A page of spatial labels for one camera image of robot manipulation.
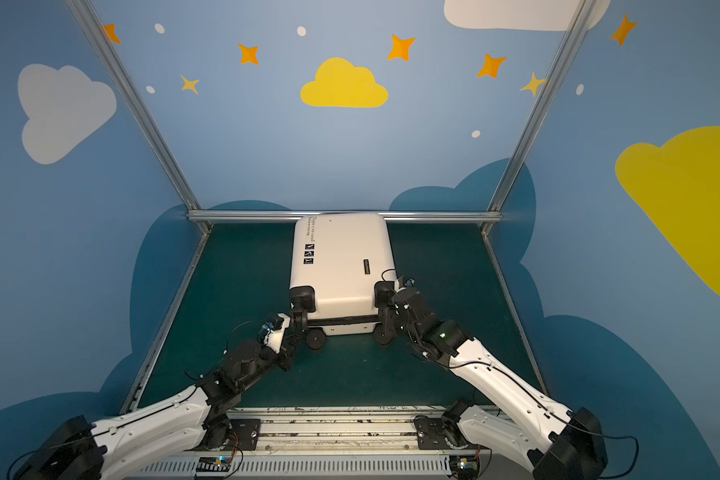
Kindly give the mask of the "black white suitcase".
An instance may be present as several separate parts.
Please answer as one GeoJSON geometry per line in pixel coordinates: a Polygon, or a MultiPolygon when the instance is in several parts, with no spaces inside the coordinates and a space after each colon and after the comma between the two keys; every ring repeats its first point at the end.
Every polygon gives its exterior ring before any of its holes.
{"type": "Polygon", "coordinates": [[[372,212],[318,215],[294,227],[291,317],[306,314],[306,342],[321,349],[329,336],[371,334],[378,308],[392,305],[396,273],[386,221],[372,212]]]}

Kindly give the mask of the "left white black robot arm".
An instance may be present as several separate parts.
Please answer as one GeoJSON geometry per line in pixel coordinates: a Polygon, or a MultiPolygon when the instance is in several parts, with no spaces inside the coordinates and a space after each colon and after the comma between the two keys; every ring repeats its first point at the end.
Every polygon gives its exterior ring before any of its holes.
{"type": "Polygon", "coordinates": [[[63,422],[36,450],[17,458],[9,479],[123,479],[174,453],[217,448],[229,431],[227,413],[268,371],[289,370],[306,331],[301,314],[277,314],[194,385],[131,413],[63,422]]]}

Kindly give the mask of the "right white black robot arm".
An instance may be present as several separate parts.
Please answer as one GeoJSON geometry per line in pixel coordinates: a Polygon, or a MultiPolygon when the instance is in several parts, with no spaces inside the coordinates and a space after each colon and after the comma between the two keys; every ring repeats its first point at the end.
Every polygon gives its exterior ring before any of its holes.
{"type": "Polygon", "coordinates": [[[469,383],[503,412],[498,418],[460,401],[443,420],[468,443],[490,447],[536,479],[597,479],[608,457],[599,419],[545,396],[492,355],[458,323],[440,320],[417,289],[375,287],[382,334],[408,337],[425,360],[469,383]]]}

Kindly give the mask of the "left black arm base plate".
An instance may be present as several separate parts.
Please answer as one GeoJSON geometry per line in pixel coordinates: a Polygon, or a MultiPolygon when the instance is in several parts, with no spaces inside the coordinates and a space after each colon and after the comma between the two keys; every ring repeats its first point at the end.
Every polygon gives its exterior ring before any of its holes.
{"type": "Polygon", "coordinates": [[[206,449],[254,451],[261,430],[261,420],[256,418],[224,419],[210,426],[203,440],[206,449]]]}

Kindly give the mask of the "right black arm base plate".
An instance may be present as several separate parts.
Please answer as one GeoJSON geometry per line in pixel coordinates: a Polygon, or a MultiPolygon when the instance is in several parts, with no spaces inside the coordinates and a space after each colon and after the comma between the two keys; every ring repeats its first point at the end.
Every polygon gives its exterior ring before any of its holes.
{"type": "Polygon", "coordinates": [[[420,450],[462,450],[471,446],[452,422],[442,418],[417,415],[413,425],[420,450]]]}

